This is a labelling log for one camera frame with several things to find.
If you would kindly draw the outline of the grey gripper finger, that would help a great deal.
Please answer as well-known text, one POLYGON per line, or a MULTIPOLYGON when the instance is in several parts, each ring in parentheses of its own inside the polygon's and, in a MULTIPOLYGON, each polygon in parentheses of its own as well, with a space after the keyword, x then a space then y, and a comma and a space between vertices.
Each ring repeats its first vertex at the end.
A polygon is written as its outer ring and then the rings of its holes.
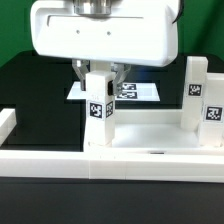
POLYGON ((123 82, 130 70, 131 66, 129 64, 111 64, 111 71, 115 73, 115 77, 108 83, 109 96, 119 96, 122 93, 123 82))
POLYGON ((88 60, 72 60, 72 67, 80 80, 81 90, 86 90, 86 74, 89 72, 88 69, 89 61, 88 60))

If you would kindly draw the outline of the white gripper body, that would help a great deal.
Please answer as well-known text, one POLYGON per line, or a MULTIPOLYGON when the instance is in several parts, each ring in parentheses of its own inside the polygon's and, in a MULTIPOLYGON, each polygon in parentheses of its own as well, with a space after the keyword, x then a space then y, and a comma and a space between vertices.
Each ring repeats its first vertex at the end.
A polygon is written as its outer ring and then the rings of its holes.
POLYGON ((179 0, 112 0, 80 15, 75 0, 37 0, 31 36, 40 55, 163 67, 178 53, 179 0))

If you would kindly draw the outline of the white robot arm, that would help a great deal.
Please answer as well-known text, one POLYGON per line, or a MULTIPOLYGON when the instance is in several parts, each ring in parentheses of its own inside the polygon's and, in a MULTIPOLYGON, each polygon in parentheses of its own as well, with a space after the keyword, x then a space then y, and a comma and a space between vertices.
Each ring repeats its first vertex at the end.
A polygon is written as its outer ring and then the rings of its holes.
POLYGON ((178 52, 180 0, 36 0, 31 37, 40 55, 71 58, 85 89, 87 63, 115 63, 113 95, 131 65, 163 67, 178 52))

